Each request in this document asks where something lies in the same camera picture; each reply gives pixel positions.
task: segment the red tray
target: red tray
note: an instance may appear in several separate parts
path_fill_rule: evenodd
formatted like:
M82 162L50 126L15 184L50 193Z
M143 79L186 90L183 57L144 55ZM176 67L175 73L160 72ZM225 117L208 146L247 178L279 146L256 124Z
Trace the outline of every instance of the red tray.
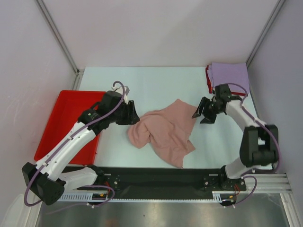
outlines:
M69 132L81 113L102 100L105 91L61 91L48 120L34 160L49 153ZM99 136L71 160L70 164L89 165L95 160Z

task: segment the white backdrop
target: white backdrop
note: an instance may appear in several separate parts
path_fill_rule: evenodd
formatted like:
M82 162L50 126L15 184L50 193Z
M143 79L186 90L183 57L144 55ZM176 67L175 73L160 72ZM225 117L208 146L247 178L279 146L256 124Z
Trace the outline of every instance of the white backdrop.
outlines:
M45 0L78 68L245 62L277 0Z
M0 223L25 191L21 168L33 161L59 92L74 80L35 1L1 3Z

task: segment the metal floor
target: metal floor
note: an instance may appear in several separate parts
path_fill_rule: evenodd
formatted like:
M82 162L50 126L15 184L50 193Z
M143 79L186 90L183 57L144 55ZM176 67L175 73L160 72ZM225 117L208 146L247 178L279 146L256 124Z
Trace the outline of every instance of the metal floor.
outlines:
M235 209L211 203L112 202L92 209L43 205L36 227L288 227L279 194L255 194Z

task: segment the purple cloth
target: purple cloth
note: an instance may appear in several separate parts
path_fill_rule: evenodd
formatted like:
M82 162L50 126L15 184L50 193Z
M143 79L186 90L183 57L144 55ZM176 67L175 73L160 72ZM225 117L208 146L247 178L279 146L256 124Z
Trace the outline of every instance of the purple cloth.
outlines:
M250 92L250 85L248 80L248 73L245 63L240 64L226 64L213 62L209 74L210 81L213 87L226 84L235 83L244 87L247 92ZM229 85L232 92L245 93L241 88L235 85Z

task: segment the metal frame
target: metal frame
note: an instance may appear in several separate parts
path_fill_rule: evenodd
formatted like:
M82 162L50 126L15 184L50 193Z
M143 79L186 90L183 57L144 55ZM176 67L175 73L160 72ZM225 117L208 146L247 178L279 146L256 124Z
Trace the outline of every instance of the metal frame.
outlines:
M295 199L293 194L281 194L282 203L284 210L289 222L290 227L300 227L303 226L302 218L297 212L298 208L295 204Z
M254 48L252 49L250 56L248 57L247 61L246 61L246 66L247 68L250 66L252 60L254 59L254 57L256 56L256 53L259 49L259 47L261 46L261 44L263 43L266 35L268 34L270 28L272 27L274 21L276 20L277 16L279 15L282 7L284 6L284 3L286 2L286 0L279 0L278 3L276 4L274 10L271 12L271 15L269 17L269 19L267 20Z
M256 177L258 183L254 193L279 193L290 194L292 189L290 187L286 174L250 174ZM246 178L245 184L247 191L241 193L249 193L255 186L255 180L252 178ZM226 191L215 191L219 194L228 194Z
M82 169L81 166L67 166L63 172ZM220 169L176 169L176 168L131 168L99 167L105 177L97 178L97 185L104 182L116 190L115 199L124 201L202 201L213 198L214 191L225 190L234 193L234 185L246 191L244 180L226 180ZM67 192L97 192L85 186Z
M79 89L84 70L78 69L78 67L77 67L73 57L71 56L66 43L64 42L62 36L60 35L60 32L59 32L58 28L56 27L44 1L35 0L35 2L37 3L38 8L40 9L43 17L45 18L46 23L50 27L55 39L57 40L59 47L61 48L66 59L68 60L68 63L70 64L72 70L75 72L76 78L72 85L72 89L77 90L77 89ZM264 28L260 34L250 56L247 59L247 67L249 67L249 65L253 61L256 53L259 50L259 47L261 46L263 40L265 39L266 35L268 34L270 28L272 27L274 21L276 20L278 14L281 11L282 7L284 6L285 2L286 2L286 0L279 0L278 3L276 4L274 10L272 11L268 21L266 22L266 25L264 26ZM255 193L280 193L290 226L291 227L303 226L302 220L299 216L299 213L297 212L297 207L295 205L294 196L291 192L291 188L290 188L287 176L286 175L255 175L255 176L257 177L257 180L258 180L258 185L255 190ZM248 190L251 189L254 185L254 181L252 179L248 178L245 180L245 182L246 182ZM202 200L200 202L220 202L221 193L226 193L226 192L213 192L213 196L214 196L213 200L210 200L210 201ZM125 201L126 202L129 200L113 200L113 201ZM33 217L35 220L37 218L39 210L40 210L40 206L36 207L35 210L31 210L30 217Z
M83 74L84 74L84 70L79 70L79 72L76 74L76 78L71 88L72 90L79 90Z
M64 40L62 39L59 30L57 29L56 24L54 23L45 3L43 0L35 0L36 4L38 5L47 25L49 26L49 28L51 29L55 39L58 42L58 45L60 46L60 48L62 49L68 63L70 64L72 70L77 74L79 72L77 65L74 61L74 59L72 58Z

